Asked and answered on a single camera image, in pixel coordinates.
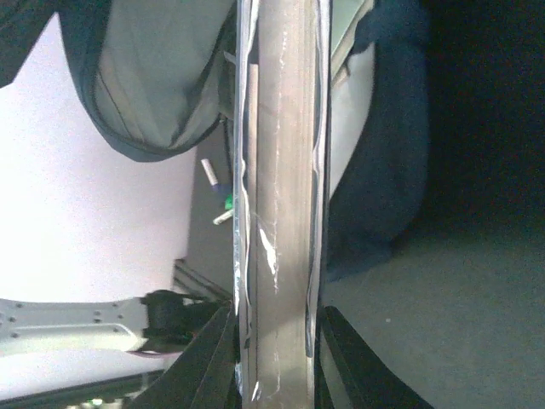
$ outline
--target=white ceiling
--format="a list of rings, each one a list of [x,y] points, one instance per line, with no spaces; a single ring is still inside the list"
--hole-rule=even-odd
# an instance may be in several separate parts
[[[102,302],[169,288],[184,256],[193,152],[137,164],[77,99],[53,18],[0,90],[0,298]],[[0,358],[0,400],[159,368],[115,351]]]

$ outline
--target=clear plastic sheet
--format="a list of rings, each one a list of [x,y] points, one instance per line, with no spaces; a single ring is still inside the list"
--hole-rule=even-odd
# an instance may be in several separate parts
[[[314,407],[330,1],[238,1],[234,296],[247,407]]]

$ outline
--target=gray fabric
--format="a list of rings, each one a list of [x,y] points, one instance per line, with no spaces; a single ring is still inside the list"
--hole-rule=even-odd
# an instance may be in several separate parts
[[[116,133],[176,150],[192,145],[215,122],[224,60],[213,54],[232,5],[233,0],[112,2],[95,98]]]
[[[374,4],[375,0],[331,2],[331,78],[334,83],[352,49],[358,21]]]

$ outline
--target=gray carpet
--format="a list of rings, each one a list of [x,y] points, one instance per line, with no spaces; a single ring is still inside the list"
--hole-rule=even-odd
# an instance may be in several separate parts
[[[544,227],[417,229],[324,301],[434,407],[545,407]]]

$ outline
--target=green cap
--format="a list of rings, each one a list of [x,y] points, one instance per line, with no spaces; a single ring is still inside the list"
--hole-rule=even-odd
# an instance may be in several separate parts
[[[232,209],[232,194],[227,196],[227,199],[225,201],[225,210],[230,210],[230,209]]]

